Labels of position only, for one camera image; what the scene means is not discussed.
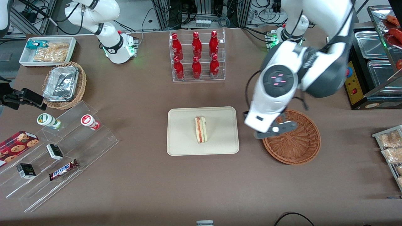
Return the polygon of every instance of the brown tablecloth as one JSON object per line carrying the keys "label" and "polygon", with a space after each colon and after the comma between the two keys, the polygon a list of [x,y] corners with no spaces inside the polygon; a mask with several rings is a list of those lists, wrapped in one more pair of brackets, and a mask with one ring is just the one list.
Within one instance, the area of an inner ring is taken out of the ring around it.
{"label": "brown tablecloth", "polygon": [[[400,192],[371,134],[402,124],[401,110],[352,111],[344,89],[307,97],[307,112],[292,101],[289,108],[317,124],[322,145],[312,162],[285,165],[243,123],[244,87],[266,55],[263,42],[226,29],[226,81],[174,84],[168,32],[145,36],[138,57],[121,65],[105,57],[95,36],[76,37],[73,59],[88,77],[84,100],[121,141],[33,213],[0,195],[0,225],[195,225],[207,219],[216,226],[272,225],[286,211],[305,214],[316,225],[400,225],[402,200],[385,199]],[[318,29],[309,29],[306,38],[306,45],[325,42]],[[48,71],[21,66],[14,87],[41,93]],[[216,106],[236,109],[239,152],[169,156],[168,111]],[[40,130],[40,113],[24,105],[6,108],[0,140],[18,130]],[[306,223],[288,216],[282,225]]]}

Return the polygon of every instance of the wicker basket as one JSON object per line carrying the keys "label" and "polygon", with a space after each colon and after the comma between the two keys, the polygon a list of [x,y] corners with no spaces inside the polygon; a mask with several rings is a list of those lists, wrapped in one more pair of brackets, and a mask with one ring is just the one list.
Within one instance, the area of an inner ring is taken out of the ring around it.
{"label": "wicker basket", "polygon": [[263,139],[268,152],[277,160],[300,165],[313,160],[321,147],[321,136],[314,122],[295,110],[286,110],[286,120],[297,122],[293,131]]}
{"label": "wicker basket", "polygon": [[[44,103],[47,104],[48,107],[56,108],[59,110],[66,110],[66,109],[72,108],[75,105],[77,105],[82,100],[82,97],[84,96],[85,86],[86,86],[85,71],[82,69],[82,67],[79,64],[77,64],[75,62],[68,62],[65,64],[60,64],[56,67],[67,67],[67,66],[75,66],[80,70],[80,74],[78,75],[75,97],[70,102],[49,102],[49,101],[43,100]],[[43,92],[45,91],[47,80],[49,79],[49,75],[50,75],[50,72],[47,74],[47,76],[45,78],[45,82],[43,83],[43,86],[42,86]]]}

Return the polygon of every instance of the coca-cola bottle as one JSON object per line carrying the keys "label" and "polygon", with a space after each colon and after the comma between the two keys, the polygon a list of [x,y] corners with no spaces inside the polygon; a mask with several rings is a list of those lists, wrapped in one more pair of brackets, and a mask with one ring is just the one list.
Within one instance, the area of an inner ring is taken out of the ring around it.
{"label": "coca-cola bottle", "polygon": [[212,58],[213,54],[218,54],[218,32],[212,31],[211,32],[211,40],[209,41],[209,56]]}
{"label": "coca-cola bottle", "polygon": [[214,53],[212,55],[212,61],[209,64],[209,76],[211,78],[218,78],[218,73],[219,73],[219,62],[218,62],[218,55]]}
{"label": "coca-cola bottle", "polygon": [[180,41],[177,39],[176,33],[172,34],[172,39],[173,39],[172,48],[174,55],[178,56],[179,60],[183,60],[183,49],[181,47]]}
{"label": "coca-cola bottle", "polygon": [[197,56],[193,57],[193,77],[195,80],[201,79],[201,64],[198,62],[199,59]]}
{"label": "coca-cola bottle", "polygon": [[198,32],[193,33],[193,53],[198,59],[202,58],[202,44]]}
{"label": "coca-cola bottle", "polygon": [[183,65],[181,64],[179,57],[178,56],[174,56],[173,57],[173,68],[174,68],[174,73],[176,74],[177,79],[179,80],[183,80],[184,79],[184,69],[183,69]]}

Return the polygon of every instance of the bottle cap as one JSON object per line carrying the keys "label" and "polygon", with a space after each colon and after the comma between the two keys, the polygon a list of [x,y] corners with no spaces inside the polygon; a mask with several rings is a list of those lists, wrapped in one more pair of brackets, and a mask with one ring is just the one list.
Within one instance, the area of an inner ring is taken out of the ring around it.
{"label": "bottle cap", "polygon": [[53,120],[53,117],[47,113],[42,113],[38,116],[38,118],[36,119],[36,122],[39,125],[44,125],[47,126],[49,125]]}
{"label": "bottle cap", "polygon": [[84,115],[81,118],[81,124],[84,126],[91,126],[94,123],[94,118],[92,115]]}

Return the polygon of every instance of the robotic arm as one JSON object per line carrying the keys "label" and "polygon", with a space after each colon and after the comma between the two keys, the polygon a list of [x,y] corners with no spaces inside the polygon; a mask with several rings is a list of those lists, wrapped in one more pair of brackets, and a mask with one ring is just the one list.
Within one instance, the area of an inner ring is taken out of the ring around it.
{"label": "robotic arm", "polygon": [[121,64],[136,56],[137,50],[132,36],[120,34],[110,21],[120,15],[115,0],[77,0],[64,8],[68,20],[95,34],[103,45],[106,56],[115,64]]}
{"label": "robotic arm", "polygon": [[[345,82],[352,40],[350,0],[282,0],[282,6],[289,10],[289,22],[280,36],[293,41],[273,47],[262,63],[245,120],[245,124],[264,134],[258,138],[289,131],[286,126],[272,131],[272,124],[292,100],[296,89],[320,98],[334,94]],[[327,48],[300,47],[294,42],[307,29],[307,18],[329,35],[331,41]]]}
{"label": "robotic arm", "polygon": [[14,4],[14,0],[0,0],[0,38],[8,32],[12,4]]}

